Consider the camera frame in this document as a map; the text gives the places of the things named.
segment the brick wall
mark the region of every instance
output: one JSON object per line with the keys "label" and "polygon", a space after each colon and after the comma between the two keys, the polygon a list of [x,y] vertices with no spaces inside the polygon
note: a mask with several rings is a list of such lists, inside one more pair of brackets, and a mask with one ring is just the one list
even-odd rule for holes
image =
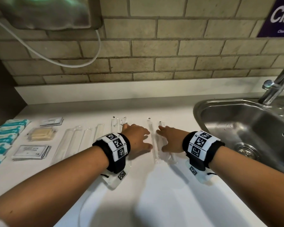
{"label": "brick wall", "polygon": [[[0,28],[0,59],[16,82],[275,76],[284,68],[284,38],[255,38],[275,0],[100,1],[102,51],[83,68],[61,68],[38,59]],[[65,64],[82,64],[98,49],[94,30],[13,31]]]}

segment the chrome faucet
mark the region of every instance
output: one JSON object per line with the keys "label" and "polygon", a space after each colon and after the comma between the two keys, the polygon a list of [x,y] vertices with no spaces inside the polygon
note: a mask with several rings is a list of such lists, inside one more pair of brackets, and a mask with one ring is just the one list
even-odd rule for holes
{"label": "chrome faucet", "polygon": [[263,89],[266,90],[264,95],[259,99],[259,103],[269,106],[275,98],[280,95],[280,93],[284,90],[284,69],[280,73],[280,75],[273,80],[266,80],[262,86]]}

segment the stainless steel sink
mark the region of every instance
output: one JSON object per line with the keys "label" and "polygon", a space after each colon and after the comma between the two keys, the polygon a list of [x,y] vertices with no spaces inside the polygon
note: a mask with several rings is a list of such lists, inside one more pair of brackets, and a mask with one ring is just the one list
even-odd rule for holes
{"label": "stainless steel sink", "polygon": [[284,97],[269,107],[257,101],[202,101],[193,113],[200,127],[227,147],[284,173]]}

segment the white cord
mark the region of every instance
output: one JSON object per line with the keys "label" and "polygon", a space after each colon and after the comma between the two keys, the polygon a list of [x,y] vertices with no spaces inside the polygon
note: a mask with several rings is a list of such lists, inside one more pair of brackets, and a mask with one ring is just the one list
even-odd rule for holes
{"label": "white cord", "polygon": [[94,57],[91,61],[89,61],[89,62],[87,62],[87,63],[85,63],[85,64],[78,64],[78,65],[61,64],[61,63],[59,63],[59,62],[57,62],[57,61],[53,61],[53,60],[51,60],[51,59],[49,59],[49,58],[43,56],[42,54],[38,53],[37,51],[35,51],[33,48],[31,48],[29,45],[27,45],[21,38],[19,38],[16,34],[14,34],[8,27],[6,27],[6,26],[5,26],[4,24],[2,24],[1,22],[0,22],[0,26],[3,27],[6,31],[8,31],[14,38],[16,38],[21,44],[23,44],[25,47],[27,47],[28,50],[30,50],[31,52],[35,53],[37,56],[41,57],[42,59],[44,59],[44,60],[46,60],[46,61],[48,61],[48,62],[51,62],[51,63],[53,63],[53,64],[56,64],[56,65],[59,65],[59,66],[62,66],[62,67],[67,67],[67,68],[81,68],[81,67],[90,65],[91,63],[93,63],[93,62],[97,59],[97,57],[98,57],[98,55],[99,55],[99,53],[100,53],[100,50],[101,50],[100,35],[99,35],[98,30],[96,29],[96,34],[97,34],[97,38],[98,38],[98,42],[99,42],[99,48],[98,48],[98,52],[97,52],[97,54],[95,55],[95,57]]}

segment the sign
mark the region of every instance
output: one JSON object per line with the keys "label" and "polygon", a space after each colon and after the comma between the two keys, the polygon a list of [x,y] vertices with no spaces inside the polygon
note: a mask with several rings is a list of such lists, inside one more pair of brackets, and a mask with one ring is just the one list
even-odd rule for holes
{"label": "sign", "polygon": [[284,38],[284,0],[276,0],[264,22],[258,34],[258,38],[265,37]]}

